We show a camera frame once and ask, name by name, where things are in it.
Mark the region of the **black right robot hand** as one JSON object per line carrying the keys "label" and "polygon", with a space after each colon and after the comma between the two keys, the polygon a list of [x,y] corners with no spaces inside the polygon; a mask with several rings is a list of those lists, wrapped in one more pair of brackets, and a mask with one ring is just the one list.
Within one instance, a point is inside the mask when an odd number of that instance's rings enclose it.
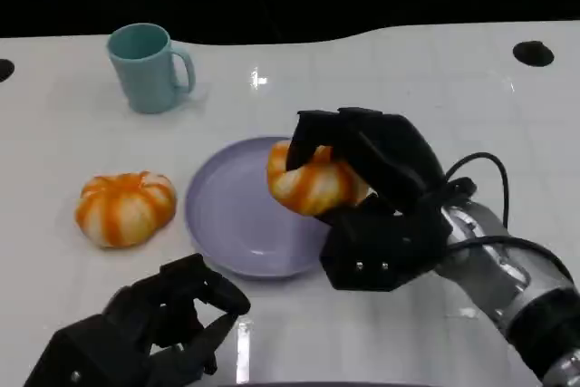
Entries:
{"label": "black right robot hand", "polygon": [[320,262],[333,288],[390,292],[444,259],[445,176],[408,119],[363,108],[300,111],[287,168],[301,169],[319,146],[331,147],[373,191],[318,216],[330,227]]}

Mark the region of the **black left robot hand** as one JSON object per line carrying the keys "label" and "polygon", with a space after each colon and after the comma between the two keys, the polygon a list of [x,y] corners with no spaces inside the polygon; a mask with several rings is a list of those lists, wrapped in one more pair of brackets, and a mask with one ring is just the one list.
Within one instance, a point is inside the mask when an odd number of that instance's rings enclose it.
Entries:
{"label": "black left robot hand", "polygon": [[251,304],[193,254],[122,287],[99,314],[56,331],[28,386],[188,386]]}

